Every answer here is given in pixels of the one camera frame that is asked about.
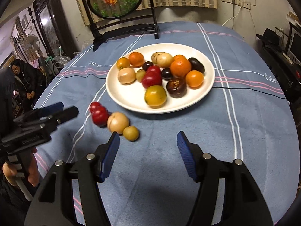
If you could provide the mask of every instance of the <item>dark wooden door frame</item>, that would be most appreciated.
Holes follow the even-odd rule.
[[[33,9],[35,11],[36,20],[44,42],[46,44],[47,52],[49,52],[50,56],[55,56],[50,47],[39,16],[46,6],[48,7],[52,24],[55,29],[55,33],[58,37],[58,40],[62,46],[64,53],[67,54],[69,57],[74,58],[73,53],[77,51],[77,48],[72,39],[72,35],[67,24],[61,0],[34,0],[33,2]]]

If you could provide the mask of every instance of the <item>person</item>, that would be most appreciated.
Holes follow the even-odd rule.
[[[1,139],[14,128],[11,102],[14,89],[15,78],[11,69],[0,69],[0,143]],[[36,187],[39,183],[40,174],[33,154],[31,154],[28,173],[28,181]],[[6,163],[4,157],[0,157],[0,225],[3,226],[24,225],[30,205],[15,182],[16,174],[15,167]]]
[[[15,182],[17,170],[3,158],[0,158],[0,167],[2,167],[0,171],[0,225],[24,226],[30,202],[26,200]],[[33,154],[28,174],[28,182],[37,187],[40,174]]]
[[[16,91],[22,98],[22,107],[28,112],[46,89],[46,77],[37,68],[20,59],[11,63],[11,69],[16,78]]]

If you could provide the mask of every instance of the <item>white plate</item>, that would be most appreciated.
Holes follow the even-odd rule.
[[[145,88],[140,82],[136,80],[131,85],[122,85],[118,81],[117,75],[119,70],[117,69],[115,63],[109,70],[109,73],[106,77],[106,89],[109,96],[117,104],[126,109],[147,114],[162,114],[182,110],[197,103],[203,97],[205,97],[214,84],[215,71],[211,61],[206,55],[192,47],[175,43],[158,43],[138,48],[132,52],[142,53],[145,61],[151,61],[151,56],[155,52],[166,52],[170,53],[172,56],[182,54],[187,59],[193,57],[204,65],[205,76],[204,82],[200,88],[190,89],[187,87],[187,94],[182,98],[172,98],[167,92],[166,103],[161,108],[153,109],[144,101]],[[128,58],[132,52],[126,54],[124,57]],[[165,90],[166,84],[167,81],[163,80],[163,87]]]

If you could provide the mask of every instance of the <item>blue tablecloth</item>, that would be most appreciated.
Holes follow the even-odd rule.
[[[188,177],[177,148],[183,130],[192,143],[217,159],[241,158],[254,176],[277,222],[293,202],[299,180],[296,127],[285,96],[260,56],[235,31],[213,24],[170,22],[153,34],[128,36],[92,46],[73,59],[52,81],[36,107],[58,101],[75,105],[78,118],[59,127],[36,158],[43,176],[57,159],[76,161],[106,143],[111,133],[92,123],[88,107],[100,101],[110,112],[125,113],[141,136],[120,139],[120,148],[100,194],[113,226],[183,226],[189,218],[198,184]],[[154,43],[180,43],[203,52],[216,69],[214,88],[199,103],[165,115],[130,112],[108,96],[105,78],[126,53]],[[74,182],[78,221],[84,223]],[[217,202],[213,222],[222,211]]]

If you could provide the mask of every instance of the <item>blue gripper pad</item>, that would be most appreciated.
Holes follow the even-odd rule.
[[[184,161],[189,177],[191,177],[194,181],[196,181],[197,179],[196,161],[194,160],[192,152],[189,149],[189,144],[190,142],[188,141],[184,132],[180,131],[177,135],[178,149]]]
[[[52,115],[54,113],[62,111],[63,109],[64,109],[64,104],[62,102],[58,102],[53,105],[40,108],[40,116],[44,117],[44,116]]]
[[[103,182],[110,175],[117,151],[119,149],[119,144],[119,134],[114,132],[108,142],[109,148],[106,152],[104,159],[102,160],[100,178]]]

